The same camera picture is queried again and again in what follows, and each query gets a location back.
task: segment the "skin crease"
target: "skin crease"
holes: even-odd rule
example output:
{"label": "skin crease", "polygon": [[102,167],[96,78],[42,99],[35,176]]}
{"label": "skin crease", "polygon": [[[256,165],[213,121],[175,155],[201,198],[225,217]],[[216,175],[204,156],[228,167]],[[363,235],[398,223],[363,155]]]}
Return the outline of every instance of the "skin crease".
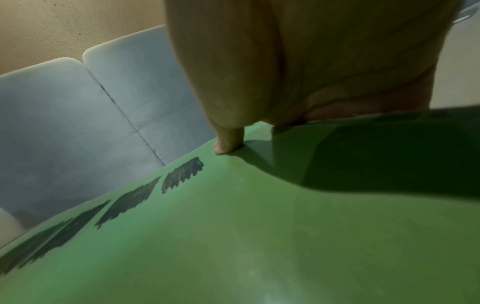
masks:
{"label": "skin crease", "polygon": [[461,0],[163,0],[174,52],[217,133],[429,108]]}

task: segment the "gray cushion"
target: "gray cushion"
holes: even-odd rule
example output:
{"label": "gray cushion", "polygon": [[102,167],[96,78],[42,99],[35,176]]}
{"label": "gray cushion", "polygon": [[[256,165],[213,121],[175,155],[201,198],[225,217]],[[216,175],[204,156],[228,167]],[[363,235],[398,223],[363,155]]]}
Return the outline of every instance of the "gray cushion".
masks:
{"label": "gray cushion", "polygon": [[165,164],[215,136],[162,27],[93,47],[83,61]]}
{"label": "gray cushion", "polygon": [[160,160],[80,62],[0,76],[0,208],[31,226],[127,185]]}

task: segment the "green plastic sheet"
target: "green plastic sheet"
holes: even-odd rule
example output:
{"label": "green plastic sheet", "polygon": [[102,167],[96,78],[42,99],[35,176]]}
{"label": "green plastic sheet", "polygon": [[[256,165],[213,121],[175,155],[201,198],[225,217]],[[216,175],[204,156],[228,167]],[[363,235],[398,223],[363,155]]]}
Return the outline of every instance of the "green plastic sheet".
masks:
{"label": "green plastic sheet", "polygon": [[479,303],[480,109],[251,127],[0,250],[0,303]]}

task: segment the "black marking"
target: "black marking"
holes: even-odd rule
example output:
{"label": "black marking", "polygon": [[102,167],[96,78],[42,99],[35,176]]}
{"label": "black marking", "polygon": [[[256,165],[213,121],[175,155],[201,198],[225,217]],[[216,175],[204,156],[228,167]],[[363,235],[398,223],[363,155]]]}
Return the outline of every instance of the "black marking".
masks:
{"label": "black marking", "polygon": [[152,182],[142,185],[137,189],[127,192],[119,197],[100,218],[100,220],[98,220],[95,226],[100,229],[101,226],[107,221],[117,218],[121,213],[125,213],[128,210],[137,207],[140,203],[146,201],[155,189],[155,186],[159,182],[160,178],[161,176],[157,177]]}
{"label": "black marking", "polygon": [[72,219],[47,228],[0,257],[0,275],[9,273]]}
{"label": "black marking", "polygon": [[204,164],[198,157],[189,160],[166,176],[161,186],[161,192],[165,194],[169,188],[173,189],[174,187],[178,187],[180,181],[185,182],[187,179],[190,179],[192,175],[196,176],[199,171],[202,171],[203,167]]}
{"label": "black marking", "polygon": [[37,252],[32,254],[25,262],[23,262],[19,268],[27,265],[28,263],[33,263],[39,258],[42,258],[50,250],[57,247],[62,247],[68,241],[70,241],[85,225],[92,220],[92,218],[97,215],[100,210],[110,203],[111,200],[107,200],[105,203],[98,205],[95,208],[87,210],[80,213],[73,220],[68,221],[68,224],[60,230],[54,237],[52,237],[47,243],[45,243]]}

